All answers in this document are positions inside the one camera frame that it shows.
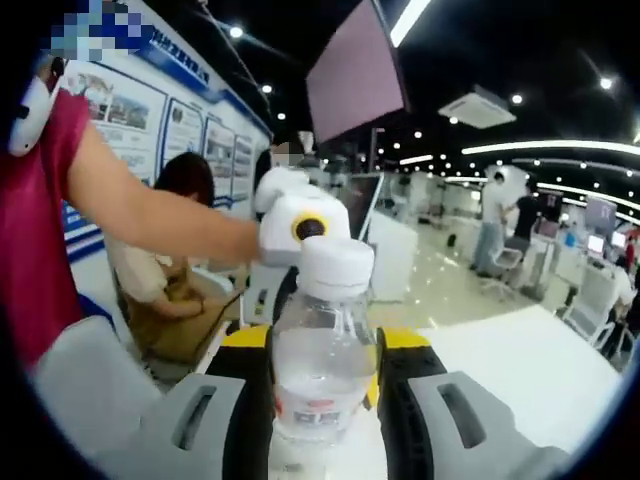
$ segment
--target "brown hair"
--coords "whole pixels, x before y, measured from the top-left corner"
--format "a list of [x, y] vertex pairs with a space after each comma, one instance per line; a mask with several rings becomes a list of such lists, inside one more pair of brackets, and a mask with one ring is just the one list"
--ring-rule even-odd
[[197, 153], [185, 152], [169, 160], [164, 166], [155, 185], [156, 190], [188, 197], [198, 194], [198, 202], [213, 206], [215, 186], [207, 161]]

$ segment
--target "red shirt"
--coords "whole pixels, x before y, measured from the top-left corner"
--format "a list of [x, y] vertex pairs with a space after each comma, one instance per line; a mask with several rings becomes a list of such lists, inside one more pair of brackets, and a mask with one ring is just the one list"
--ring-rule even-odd
[[86, 100], [61, 89], [35, 147], [24, 157], [0, 154], [0, 308], [27, 366], [82, 318], [61, 208], [88, 120]]
[[636, 248], [633, 246], [633, 243], [627, 243], [627, 251], [625, 253], [627, 257], [627, 267], [631, 270], [631, 267], [633, 267], [633, 263], [636, 260]]

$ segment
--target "poster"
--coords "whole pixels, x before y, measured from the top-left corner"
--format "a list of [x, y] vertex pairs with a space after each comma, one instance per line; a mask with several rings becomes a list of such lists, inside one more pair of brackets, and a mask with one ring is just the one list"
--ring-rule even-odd
[[233, 201], [248, 200], [253, 186], [251, 169], [253, 168], [253, 146], [251, 138], [244, 135], [236, 138], [235, 159], [233, 162]]
[[62, 87], [88, 100], [93, 124], [138, 178], [154, 177], [164, 93], [109, 68], [79, 61], [69, 62]]
[[158, 170], [181, 153], [202, 154], [204, 122], [196, 108], [172, 98], [169, 101], [165, 125], [162, 161]]
[[231, 197], [234, 143], [235, 133], [225, 127], [217, 117], [208, 116], [203, 155], [213, 173], [216, 198]]

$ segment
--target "white bottle cap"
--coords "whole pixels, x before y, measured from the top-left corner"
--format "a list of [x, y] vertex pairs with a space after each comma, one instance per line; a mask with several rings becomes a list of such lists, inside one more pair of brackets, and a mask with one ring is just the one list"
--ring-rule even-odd
[[364, 242], [316, 236], [302, 242], [298, 286], [316, 298], [337, 301], [366, 292], [375, 255]]

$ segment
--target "plastic water bottle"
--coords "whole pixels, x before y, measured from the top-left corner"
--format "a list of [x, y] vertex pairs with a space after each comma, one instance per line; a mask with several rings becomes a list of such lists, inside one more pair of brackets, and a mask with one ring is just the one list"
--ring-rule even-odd
[[375, 373], [365, 299], [373, 263], [357, 240], [302, 243], [298, 291], [273, 329], [273, 441], [285, 466], [322, 470], [366, 395]]

